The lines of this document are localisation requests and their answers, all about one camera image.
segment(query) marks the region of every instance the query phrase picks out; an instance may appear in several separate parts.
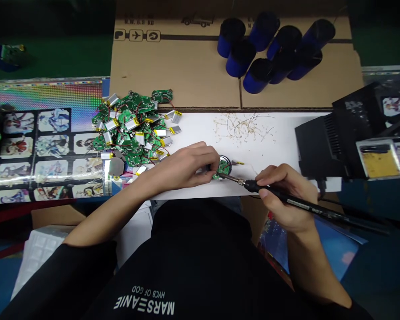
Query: blue cylinder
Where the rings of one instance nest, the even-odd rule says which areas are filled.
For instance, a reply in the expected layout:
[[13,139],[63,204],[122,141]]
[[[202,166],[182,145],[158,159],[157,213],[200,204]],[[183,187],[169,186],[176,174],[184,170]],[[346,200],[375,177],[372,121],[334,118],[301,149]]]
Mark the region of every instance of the blue cylinder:
[[299,80],[304,75],[309,73],[312,69],[318,66],[323,59],[323,53],[320,51],[316,52],[313,56],[300,58],[298,65],[293,69],[287,76],[290,80]]
[[299,48],[313,46],[319,51],[335,37],[336,30],[332,22],[326,19],[317,20],[303,35]]
[[296,55],[292,51],[282,51],[273,59],[273,62],[270,84],[279,84],[295,68]]
[[255,45],[257,52],[268,47],[279,27],[280,20],[274,13],[261,12],[258,15],[249,35],[249,41]]
[[301,40],[302,33],[298,28],[290,25],[282,27],[268,48],[267,58],[272,60],[282,50],[294,51],[299,46]]
[[221,24],[218,40],[218,53],[224,58],[228,58],[234,43],[243,39],[246,33],[244,22],[237,18],[225,19]]
[[270,82],[273,63],[268,59],[256,59],[247,71],[243,87],[248,93],[260,93]]
[[248,40],[242,40],[232,46],[226,61],[226,72],[235,78],[242,77],[256,55],[255,46]]

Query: desk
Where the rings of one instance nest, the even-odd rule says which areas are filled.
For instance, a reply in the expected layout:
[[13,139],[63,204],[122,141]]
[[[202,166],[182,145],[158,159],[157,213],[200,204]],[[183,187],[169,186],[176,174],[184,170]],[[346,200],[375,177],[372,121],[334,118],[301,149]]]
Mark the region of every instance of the desk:
[[[166,147],[170,153],[198,141],[212,145],[219,154],[245,165],[232,168],[232,175],[253,179],[270,164],[287,163],[299,171],[295,127],[326,113],[184,113],[179,126],[182,132],[172,136]],[[327,192],[341,190],[341,178],[327,181]],[[165,192],[158,199],[183,199],[251,195],[244,187],[227,180]]]

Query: holographic sheet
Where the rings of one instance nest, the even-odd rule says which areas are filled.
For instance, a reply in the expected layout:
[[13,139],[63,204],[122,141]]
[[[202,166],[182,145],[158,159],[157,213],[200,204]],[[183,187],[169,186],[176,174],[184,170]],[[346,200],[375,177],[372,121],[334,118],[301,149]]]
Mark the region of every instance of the holographic sheet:
[[13,111],[71,108],[71,132],[92,130],[102,97],[102,79],[0,83],[0,104]]
[[0,204],[110,194],[89,149],[102,79],[0,83]]

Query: small battery pack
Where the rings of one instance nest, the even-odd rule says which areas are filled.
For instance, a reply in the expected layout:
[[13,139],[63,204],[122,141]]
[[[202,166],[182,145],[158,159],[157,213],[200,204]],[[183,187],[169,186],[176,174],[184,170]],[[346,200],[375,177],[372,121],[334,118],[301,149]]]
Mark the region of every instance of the small battery pack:
[[110,118],[118,118],[118,116],[121,114],[121,112],[117,112],[117,111],[111,111],[109,113],[109,117]]
[[169,130],[172,134],[177,134],[182,132],[181,127],[179,126],[170,127]]
[[140,176],[141,173],[145,172],[148,168],[144,165],[141,165],[139,169],[136,171],[135,175]]
[[141,145],[145,145],[145,134],[143,132],[135,133],[136,141]]
[[116,95],[116,93],[114,93],[112,96],[110,96],[108,98],[108,100],[106,101],[106,104],[109,106],[113,106],[114,104],[116,104],[118,101],[120,101],[120,98],[118,98],[118,96]]
[[104,132],[103,138],[105,139],[106,145],[111,145],[112,144],[112,136],[109,131]]
[[167,136],[166,129],[154,130],[154,133],[160,138]]
[[167,145],[171,145],[173,142],[172,138],[170,138],[169,136],[160,139],[160,143],[163,147],[167,146]]
[[139,121],[136,118],[133,118],[132,120],[127,121],[124,125],[127,130],[133,130],[139,126]]
[[158,160],[161,162],[161,161],[163,161],[165,158],[167,158],[168,156],[169,156],[168,153],[163,154],[163,155],[161,155],[161,156],[158,157]]
[[150,142],[147,142],[143,148],[146,150],[152,150],[152,144]]
[[170,120],[171,118],[173,118],[173,114],[174,114],[174,110],[172,110],[172,111],[170,111],[168,113],[165,113],[164,114],[164,119]]
[[110,160],[114,154],[112,152],[101,152],[101,159],[102,160]]
[[159,117],[157,117],[157,116],[150,116],[150,117],[148,117],[148,118],[145,119],[145,122],[154,123],[155,121],[158,121],[158,120],[160,120]]
[[112,119],[105,123],[106,130],[111,131],[119,126],[117,119]]
[[104,127],[103,122],[99,120],[96,124],[96,131],[102,131]]
[[172,117],[172,122],[178,124],[179,121],[181,120],[181,117],[182,117],[182,112],[175,111]]

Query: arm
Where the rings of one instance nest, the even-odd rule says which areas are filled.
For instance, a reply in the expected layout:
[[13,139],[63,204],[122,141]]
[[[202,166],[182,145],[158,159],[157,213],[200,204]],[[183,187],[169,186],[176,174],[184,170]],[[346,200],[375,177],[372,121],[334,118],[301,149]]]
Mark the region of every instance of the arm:
[[[274,184],[317,204],[317,188],[287,164],[267,167],[256,180],[259,185]],[[289,269],[294,284],[319,304],[334,302],[351,308],[352,300],[330,267],[312,214],[284,205],[266,189],[261,189],[259,195],[287,231]]]
[[[207,164],[211,164],[211,171],[196,175],[196,171]],[[112,239],[144,201],[164,191],[209,183],[218,164],[219,154],[205,142],[179,149],[101,205],[66,237],[64,243],[88,247]]]

